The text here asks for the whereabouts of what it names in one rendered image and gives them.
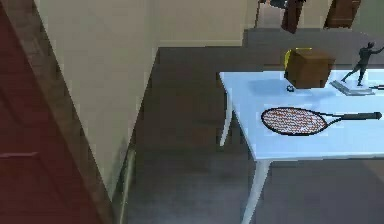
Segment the black tennis racket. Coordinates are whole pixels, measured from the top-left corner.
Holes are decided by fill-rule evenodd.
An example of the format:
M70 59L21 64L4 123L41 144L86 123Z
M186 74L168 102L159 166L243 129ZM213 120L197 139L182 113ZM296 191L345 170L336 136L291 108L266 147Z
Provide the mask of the black tennis racket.
M260 115L267 129L284 136L310 136L340 121L381 118L381 112L331 114L297 107L269 108Z

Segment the white table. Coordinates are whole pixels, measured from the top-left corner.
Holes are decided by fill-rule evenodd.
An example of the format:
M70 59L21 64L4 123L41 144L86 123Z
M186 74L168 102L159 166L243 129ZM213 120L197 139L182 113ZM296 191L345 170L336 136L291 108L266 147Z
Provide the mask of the white table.
M231 120L236 117L256 163L241 224L250 224L273 162L384 157L383 90L373 95L346 96L327 82L324 88L288 92L282 71L221 72L219 77L227 101L220 143L225 143ZM274 107L331 114L381 112L382 118L340 121L310 136L284 136L261 122L261 113Z

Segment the brown cardboard box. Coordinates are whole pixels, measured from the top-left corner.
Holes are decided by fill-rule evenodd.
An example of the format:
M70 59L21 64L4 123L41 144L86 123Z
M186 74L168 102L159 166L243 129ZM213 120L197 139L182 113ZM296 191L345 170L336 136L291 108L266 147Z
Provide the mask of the brown cardboard box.
M295 89L324 88L335 58L312 48L292 48L284 56L284 78Z

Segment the dark brown wooden chair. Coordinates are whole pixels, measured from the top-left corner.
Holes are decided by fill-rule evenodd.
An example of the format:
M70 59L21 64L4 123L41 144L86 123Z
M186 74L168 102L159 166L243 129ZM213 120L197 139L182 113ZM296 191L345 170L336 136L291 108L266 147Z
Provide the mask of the dark brown wooden chair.
M258 0L255 27L265 29L281 28L295 34L305 1Z

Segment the dark red room door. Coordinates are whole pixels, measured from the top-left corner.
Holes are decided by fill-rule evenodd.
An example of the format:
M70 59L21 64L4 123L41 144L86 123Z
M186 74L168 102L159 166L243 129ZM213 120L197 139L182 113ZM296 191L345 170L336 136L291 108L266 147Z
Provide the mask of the dark red room door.
M34 0L0 0L0 224L114 224Z

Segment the dark figure statue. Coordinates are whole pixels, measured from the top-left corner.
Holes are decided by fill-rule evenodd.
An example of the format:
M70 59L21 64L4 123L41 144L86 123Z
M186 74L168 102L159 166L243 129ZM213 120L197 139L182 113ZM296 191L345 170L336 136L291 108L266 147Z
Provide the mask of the dark figure statue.
M353 69L348 72L341 80L333 80L330 85L339 90L346 96L366 96L373 95L373 89L362 84L365 72L368 67L368 62L372 55L381 53L384 46L380 49L374 49L375 43L369 42L366 47L359 50L359 60ZM347 79L354 73L358 72L359 76L356 83L348 84Z

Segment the brown wooden cabinet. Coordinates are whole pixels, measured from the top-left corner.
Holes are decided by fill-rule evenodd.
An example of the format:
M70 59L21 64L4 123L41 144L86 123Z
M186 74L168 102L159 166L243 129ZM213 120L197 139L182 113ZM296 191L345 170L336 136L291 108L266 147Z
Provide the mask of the brown wooden cabinet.
M360 4L361 0L332 0L324 27L350 28Z

